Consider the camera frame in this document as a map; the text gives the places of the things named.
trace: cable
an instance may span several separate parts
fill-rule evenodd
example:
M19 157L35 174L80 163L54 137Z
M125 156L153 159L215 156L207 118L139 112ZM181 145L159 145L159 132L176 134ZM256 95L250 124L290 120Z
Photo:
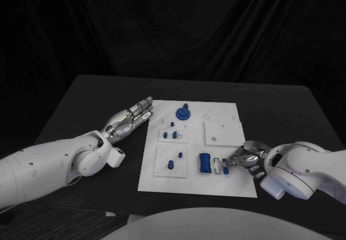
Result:
M71 183L70 185L67 185L65 187L73 186L74 184L77 184L78 181L81 180L81 178L83 178L83 176L80 176L78 180L74 183Z
M16 205L14 205L14 206L11 206L11 207L8 207L3 211L0 211L0 214L2 213L5 213L8 210L11 210L14 207L16 207L18 206L18 204Z

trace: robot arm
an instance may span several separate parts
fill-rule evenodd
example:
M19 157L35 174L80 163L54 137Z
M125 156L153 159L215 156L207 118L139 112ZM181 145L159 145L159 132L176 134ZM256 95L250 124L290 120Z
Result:
M276 199L289 192L308 200L321 189L346 204L346 150L329 152L302 141L274 148L247 141L240 149L244 155L233 154L227 166L244 166L250 173L263 167L267 176L260 185Z
M120 111L101 131L31 146L0 160L0 209L44 197L106 164L120 166L126 154L113 144L155 115L152 103L149 97Z

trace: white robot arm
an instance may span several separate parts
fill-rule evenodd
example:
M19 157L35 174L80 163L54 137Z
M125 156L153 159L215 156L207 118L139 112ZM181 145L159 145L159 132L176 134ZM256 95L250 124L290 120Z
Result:
M101 131L31 146L0 160L0 209L44 197L106 164L120 166L126 154L113 144L155 115L152 103L149 97L120 111Z
M346 150L331 152L302 141L274 148L247 141L224 166L247 167L256 179L266 169L260 185L277 200L286 192L308 200L321 189L346 204Z

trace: dark table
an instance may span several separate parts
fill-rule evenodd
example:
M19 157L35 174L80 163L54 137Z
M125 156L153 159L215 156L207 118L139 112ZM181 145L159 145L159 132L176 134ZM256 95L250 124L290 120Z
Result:
M270 146L306 141L331 151L345 149L311 90L305 86L202 82L81 75L37 140L42 144L100 130L109 118L140 100L237 103L247 140ZM346 205L318 191L311 200L286 193L276 200L256 181L259 198L138 191L149 123L117 144L126 152L119 168L109 165L34 204L152 215L169 210L220 207L285 219L318 232L346 234Z

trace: dark background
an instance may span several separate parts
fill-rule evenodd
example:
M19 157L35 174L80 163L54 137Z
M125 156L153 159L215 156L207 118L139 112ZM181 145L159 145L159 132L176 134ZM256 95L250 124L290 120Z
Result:
M0 158L34 144L80 74L308 86L345 145L345 1L24 0L2 10Z

